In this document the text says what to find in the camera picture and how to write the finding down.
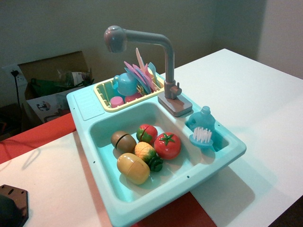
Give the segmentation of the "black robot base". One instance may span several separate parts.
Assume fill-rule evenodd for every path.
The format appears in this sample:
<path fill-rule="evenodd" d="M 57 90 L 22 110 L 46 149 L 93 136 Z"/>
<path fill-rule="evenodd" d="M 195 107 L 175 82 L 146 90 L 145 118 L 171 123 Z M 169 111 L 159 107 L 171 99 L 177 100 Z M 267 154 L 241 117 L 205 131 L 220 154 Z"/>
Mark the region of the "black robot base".
<path fill-rule="evenodd" d="M 29 218 L 28 191 L 0 186 L 0 226 L 23 227 Z"/>

